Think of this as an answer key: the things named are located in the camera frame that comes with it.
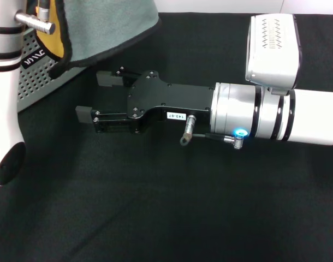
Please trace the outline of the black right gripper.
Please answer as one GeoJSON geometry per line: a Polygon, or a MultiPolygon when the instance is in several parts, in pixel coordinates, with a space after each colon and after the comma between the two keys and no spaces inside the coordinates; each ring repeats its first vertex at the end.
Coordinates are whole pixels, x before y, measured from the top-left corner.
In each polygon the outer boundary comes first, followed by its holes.
{"type": "Polygon", "coordinates": [[[210,129],[213,87],[171,84],[161,80],[157,71],[141,74],[125,66],[99,70],[96,77],[99,86],[129,87],[127,113],[75,108],[78,121],[93,124],[97,133],[142,133],[158,121],[184,122],[189,115],[196,117],[195,130],[210,129]]]}

